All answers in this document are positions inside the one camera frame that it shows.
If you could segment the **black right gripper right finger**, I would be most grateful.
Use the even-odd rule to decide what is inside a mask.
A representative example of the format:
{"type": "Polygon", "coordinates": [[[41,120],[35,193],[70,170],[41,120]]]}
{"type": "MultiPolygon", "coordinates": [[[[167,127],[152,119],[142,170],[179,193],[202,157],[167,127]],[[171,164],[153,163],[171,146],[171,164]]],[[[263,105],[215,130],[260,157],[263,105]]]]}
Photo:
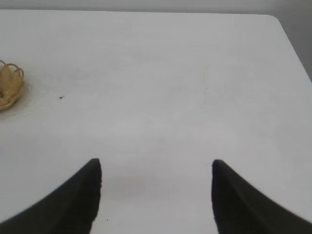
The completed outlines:
{"type": "Polygon", "coordinates": [[[223,160],[212,163],[212,210],[220,234],[310,234],[312,224],[280,206],[223,160]]]}

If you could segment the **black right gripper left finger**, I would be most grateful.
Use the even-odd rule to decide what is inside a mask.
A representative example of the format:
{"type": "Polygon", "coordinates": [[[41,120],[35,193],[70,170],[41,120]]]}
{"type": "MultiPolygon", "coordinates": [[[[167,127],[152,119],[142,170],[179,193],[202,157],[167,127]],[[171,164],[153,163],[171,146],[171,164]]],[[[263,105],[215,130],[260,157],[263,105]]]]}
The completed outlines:
{"type": "Polygon", "coordinates": [[[88,234],[101,198],[101,164],[88,161],[49,195],[1,222],[2,234],[88,234]]]}

